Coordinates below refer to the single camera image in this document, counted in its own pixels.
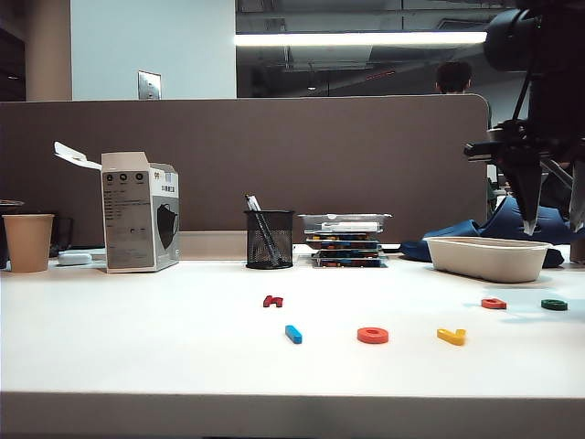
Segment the white eraser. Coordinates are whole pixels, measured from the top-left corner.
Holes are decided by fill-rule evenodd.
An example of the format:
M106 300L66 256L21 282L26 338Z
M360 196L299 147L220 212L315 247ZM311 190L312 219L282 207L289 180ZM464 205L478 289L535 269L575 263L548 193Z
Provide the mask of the white eraser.
M59 265L84 265L91 263L89 253L60 253L57 261Z

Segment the wall plate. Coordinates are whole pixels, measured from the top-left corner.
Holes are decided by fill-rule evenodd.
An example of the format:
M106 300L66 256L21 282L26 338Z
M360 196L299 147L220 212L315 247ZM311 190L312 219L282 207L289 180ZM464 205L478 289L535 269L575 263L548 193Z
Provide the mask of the wall plate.
M138 70L138 99L161 99L161 75Z

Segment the box flap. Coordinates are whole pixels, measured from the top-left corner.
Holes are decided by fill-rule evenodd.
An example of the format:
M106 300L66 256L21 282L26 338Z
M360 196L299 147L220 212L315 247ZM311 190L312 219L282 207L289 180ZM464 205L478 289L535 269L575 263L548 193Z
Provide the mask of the box flap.
M176 174L176 171L172 166L166 165L164 163L151 163L150 167L153 167L154 169L160 169L161 171L172 172L173 174Z
M101 165L99 163L89 161L88 157L86 157L79 151L69 148L68 146L62 144L61 142L55 142L54 146L55 155L57 157L62 158L63 160L67 160L73 165L101 170Z
M148 171L150 164L146 154L140 151L120 153L103 153L101 155L103 171Z

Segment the white box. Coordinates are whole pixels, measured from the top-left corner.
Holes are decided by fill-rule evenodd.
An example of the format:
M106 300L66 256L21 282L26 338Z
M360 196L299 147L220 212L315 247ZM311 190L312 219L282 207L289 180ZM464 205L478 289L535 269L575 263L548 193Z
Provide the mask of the white box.
M101 165L55 143L56 155L101 171L108 273L156 272L179 261L178 174L143 152L105 153Z

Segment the green magnetic piece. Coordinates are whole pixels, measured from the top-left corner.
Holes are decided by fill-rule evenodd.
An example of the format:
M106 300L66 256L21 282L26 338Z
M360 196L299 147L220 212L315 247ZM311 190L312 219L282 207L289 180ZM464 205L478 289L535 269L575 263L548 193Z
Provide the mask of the green magnetic piece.
M552 309L553 311L567 311L569 305L567 302L556 299L544 299L540 301L540 306L546 309Z

